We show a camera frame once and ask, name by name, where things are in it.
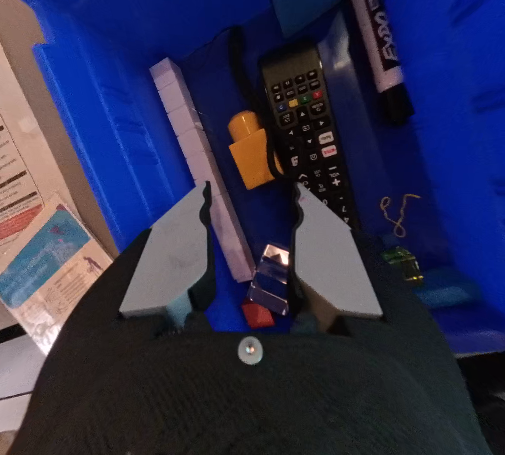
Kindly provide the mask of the blue storage bin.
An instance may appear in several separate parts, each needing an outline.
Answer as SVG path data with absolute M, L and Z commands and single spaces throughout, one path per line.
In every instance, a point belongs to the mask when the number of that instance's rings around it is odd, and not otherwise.
M 22 0 L 46 38 L 33 48 L 95 197 L 122 251 L 191 190 L 190 170 L 149 73 L 182 70 L 255 260 L 288 245 L 292 190 L 247 191 L 229 151 L 229 119 L 246 109 L 227 30 L 242 25 L 250 78 L 286 43 L 270 0 Z M 504 0 L 384 0 L 415 114 L 389 126 L 349 2 L 304 35 L 319 42 L 357 212 L 365 232 L 404 193 L 405 247 L 423 271 L 451 266 L 482 300 L 435 312 L 459 355 L 504 350 Z

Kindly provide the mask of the black whiteboard marker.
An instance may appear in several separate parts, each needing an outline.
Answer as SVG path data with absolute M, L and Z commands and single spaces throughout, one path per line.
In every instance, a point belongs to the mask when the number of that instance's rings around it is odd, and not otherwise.
M 374 83 L 389 124 L 402 126 L 414 109 L 403 81 L 401 62 L 384 0 L 351 0 Z

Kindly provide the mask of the black remote control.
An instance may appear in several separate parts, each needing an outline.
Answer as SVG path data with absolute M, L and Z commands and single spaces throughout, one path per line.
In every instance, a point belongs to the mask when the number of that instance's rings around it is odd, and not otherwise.
M 313 193 L 350 228 L 360 230 L 317 46 L 310 40 L 286 45 L 265 54 L 259 67 L 284 174 Z

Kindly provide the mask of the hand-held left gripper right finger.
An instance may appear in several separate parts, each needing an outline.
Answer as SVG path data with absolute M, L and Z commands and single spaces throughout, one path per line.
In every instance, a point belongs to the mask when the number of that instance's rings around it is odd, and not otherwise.
M 291 270 L 336 315 L 380 319 L 383 310 L 348 224 L 301 183 L 292 233 Z

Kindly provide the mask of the blue printed card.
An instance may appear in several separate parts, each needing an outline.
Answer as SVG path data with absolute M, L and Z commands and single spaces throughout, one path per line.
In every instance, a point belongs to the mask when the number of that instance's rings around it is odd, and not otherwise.
M 17 309 L 41 288 L 91 237 L 62 204 L 1 273 L 1 300 Z

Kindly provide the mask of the red toy block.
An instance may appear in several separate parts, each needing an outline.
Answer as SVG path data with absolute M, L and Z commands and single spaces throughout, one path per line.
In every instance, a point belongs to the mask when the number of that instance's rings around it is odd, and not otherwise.
M 241 308 L 250 329 L 259 330 L 275 326 L 274 317 L 268 308 L 249 300 L 243 302 Z

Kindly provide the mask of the white block strip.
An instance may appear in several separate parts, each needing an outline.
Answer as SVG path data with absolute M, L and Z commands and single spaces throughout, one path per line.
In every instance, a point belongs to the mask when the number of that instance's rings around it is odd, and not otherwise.
M 253 257 L 182 72 L 169 58 L 149 71 L 195 184 L 211 184 L 211 222 L 230 273 L 237 282 L 250 282 Z

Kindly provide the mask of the yellow toy block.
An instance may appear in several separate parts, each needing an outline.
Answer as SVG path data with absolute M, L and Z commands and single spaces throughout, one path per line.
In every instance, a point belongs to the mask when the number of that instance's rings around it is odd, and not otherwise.
M 247 190 L 265 185 L 275 179 L 268 163 L 268 133 L 253 111 L 234 115 L 228 130 L 232 138 L 229 146 L 239 174 Z

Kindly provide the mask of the clear acrylic prism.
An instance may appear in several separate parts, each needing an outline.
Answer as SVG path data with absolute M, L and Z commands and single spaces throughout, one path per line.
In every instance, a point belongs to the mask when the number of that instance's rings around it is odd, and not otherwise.
M 287 316 L 289 251 L 275 244 L 267 244 L 256 264 L 246 299 L 271 312 Z

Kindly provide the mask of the yellow rubber band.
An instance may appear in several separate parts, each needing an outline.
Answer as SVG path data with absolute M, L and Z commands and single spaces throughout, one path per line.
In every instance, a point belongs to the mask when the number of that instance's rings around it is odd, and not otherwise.
M 382 212 L 383 218 L 393 225 L 392 233 L 396 238 L 403 239 L 407 235 L 407 231 L 403 226 L 403 222 L 406 217 L 407 202 L 409 199 L 421 199 L 421 196 L 413 193 L 405 193 L 402 196 L 399 213 L 396 220 L 394 220 L 388 215 L 388 207 L 390 207 L 392 199 L 389 196 L 384 196 L 380 200 L 379 203 L 380 211 Z

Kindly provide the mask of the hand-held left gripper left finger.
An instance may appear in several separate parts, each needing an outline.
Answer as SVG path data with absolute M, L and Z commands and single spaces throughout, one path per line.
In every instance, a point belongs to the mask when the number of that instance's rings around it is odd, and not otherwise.
M 119 312 L 186 319 L 216 296 L 211 183 L 195 187 L 150 228 Z

